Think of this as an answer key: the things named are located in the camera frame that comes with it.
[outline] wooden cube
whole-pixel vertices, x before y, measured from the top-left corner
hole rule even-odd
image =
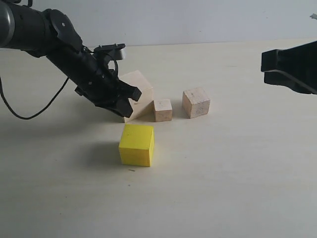
[[[169,121],[172,120],[172,104],[169,99],[154,100],[155,121]]]
[[[138,87],[142,92],[142,95],[138,102],[129,99],[129,102],[133,109],[133,113],[130,118],[123,118],[124,122],[129,122],[148,113],[151,113],[153,109],[154,90],[152,85],[143,76],[143,74],[137,70],[121,76],[120,80],[127,84],[130,84],[131,86]]]
[[[154,127],[126,124],[119,152],[124,165],[150,167],[154,152]]]
[[[196,118],[208,114],[210,98],[202,87],[183,92],[183,108],[189,118]]]

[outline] small wooden cube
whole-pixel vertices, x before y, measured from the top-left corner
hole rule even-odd
[[[183,92],[183,108],[191,119],[208,114],[210,102],[202,87]]]
[[[172,120],[173,110],[169,99],[154,100],[155,121]]]
[[[151,113],[154,100],[154,90],[152,85],[143,76],[143,74],[137,70],[121,76],[120,80],[131,86],[138,87],[142,92],[139,101],[135,102],[132,99],[129,99],[129,102],[133,109],[133,113],[130,118],[123,118],[123,121],[129,122],[148,113]]]
[[[150,167],[154,152],[154,127],[126,124],[119,152],[124,165]]]

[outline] cube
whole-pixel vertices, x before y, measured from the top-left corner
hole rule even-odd
[[[169,121],[172,120],[172,104],[169,99],[154,100],[155,121]]]
[[[123,118],[123,121],[129,122],[151,113],[154,100],[154,90],[143,74],[137,70],[121,76],[120,80],[131,86],[138,87],[142,92],[139,101],[135,102],[132,99],[129,99],[133,113],[130,118]]]
[[[208,114],[210,102],[202,87],[183,92],[183,108],[191,119]]]
[[[154,152],[154,127],[126,124],[119,152],[124,165],[150,167]]]

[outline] black object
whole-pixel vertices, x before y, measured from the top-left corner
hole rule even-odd
[[[317,41],[262,53],[264,82],[303,94],[317,94]]]
[[[124,44],[100,46],[91,52],[82,43],[69,18],[58,10],[43,12],[0,0],[0,47],[18,49],[40,58],[46,56],[95,106],[129,118],[129,98],[138,101],[141,91],[118,78],[116,60]],[[109,69],[114,61],[116,69]]]

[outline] block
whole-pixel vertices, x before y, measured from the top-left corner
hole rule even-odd
[[[183,92],[183,108],[191,119],[208,114],[210,102],[202,87]]]
[[[173,110],[170,100],[154,100],[154,114],[156,122],[172,120]]]
[[[129,122],[148,113],[151,113],[153,111],[154,90],[152,85],[143,76],[143,74],[137,70],[125,74],[119,78],[127,84],[138,87],[142,92],[142,95],[138,102],[129,99],[133,109],[133,113],[130,118],[123,118],[123,121]]]
[[[150,167],[154,152],[154,127],[126,124],[119,144],[124,165]]]

